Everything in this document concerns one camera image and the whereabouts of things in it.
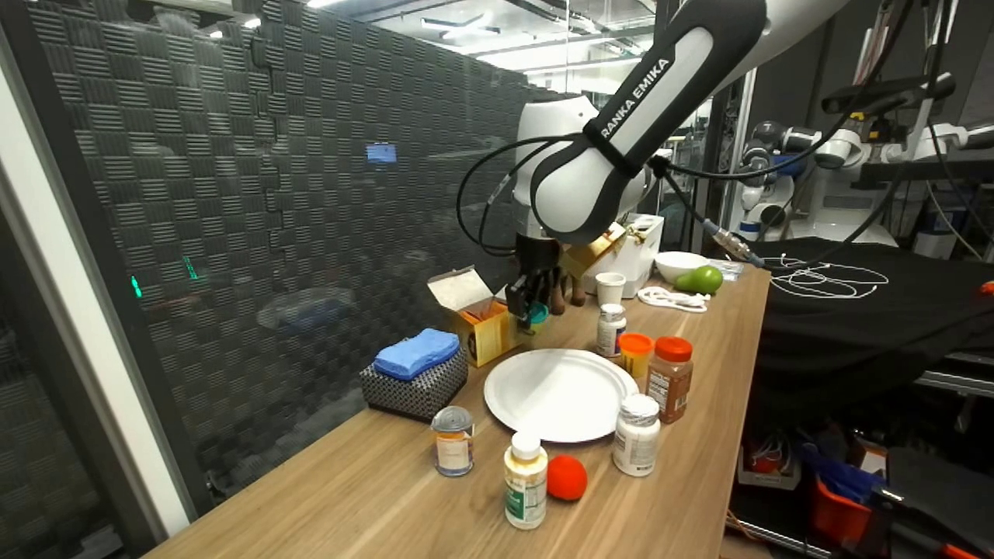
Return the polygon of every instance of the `bottle label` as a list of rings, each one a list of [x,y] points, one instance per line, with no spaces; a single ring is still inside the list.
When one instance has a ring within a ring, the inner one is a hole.
[[[670,390],[670,376],[665,376],[661,369],[650,373],[650,397],[659,404],[659,410],[665,412],[665,397]]]
[[[473,469],[473,437],[468,432],[434,434],[434,459],[444,472]]]
[[[615,432],[615,465],[629,474],[650,474],[656,469],[656,434]]]
[[[505,472],[503,505],[520,521],[540,521],[548,515],[548,477]]]
[[[687,401],[690,401],[690,376],[678,376],[673,382],[670,382],[670,401],[673,401],[673,406],[670,406],[670,412],[685,412],[687,410]]]

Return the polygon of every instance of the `white plate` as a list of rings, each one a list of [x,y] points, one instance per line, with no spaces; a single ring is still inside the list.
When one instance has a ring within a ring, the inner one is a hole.
[[[591,350],[526,350],[496,364],[485,382],[488,410],[508,428],[540,441],[580,444],[615,432],[633,379]]]

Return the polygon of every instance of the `ceiling light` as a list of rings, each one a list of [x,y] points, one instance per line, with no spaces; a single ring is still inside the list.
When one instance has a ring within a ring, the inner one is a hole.
[[[308,0],[308,8],[323,8],[323,6],[332,6],[332,4],[343,4],[343,0]]]

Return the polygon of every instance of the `yellow box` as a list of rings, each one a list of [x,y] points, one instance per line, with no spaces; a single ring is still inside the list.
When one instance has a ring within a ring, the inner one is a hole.
[[[473,367],[488,367],[516,347],[516,319],[474,267],[438,274],[428,288],[440,308],[454,311],[454,328]]]
[[[488,367],[516,347],[516,317],[503,300],[474,304],[473,311],[458,311],[458,335],[468,359]]]

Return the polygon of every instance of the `white container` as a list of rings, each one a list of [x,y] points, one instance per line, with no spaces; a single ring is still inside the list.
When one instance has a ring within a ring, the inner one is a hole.
[[[625,332],[629,317],[622,304],[600,304],[598,319],[598,355],[615,359],[617,356],[617,335]]]
[[[710,263],[709,257],[703,257],[695,251],[659,251],[653,261],[656,261],[656,271],[665,283],[673,283],[680,274],[694,274],[694,271]]]
[[[625,474],[650,474],[659,454],[659,404],[645,394],[630,394],[622,401],[615,428],[615,465]]]
[[[606,271],[592,277],[600,304],[622,304],[629,277],[617,271]]]
[[[548,520],[548,465],[540,437],[516,432],[503,454],[503,515],[512,529],[532,532]]]

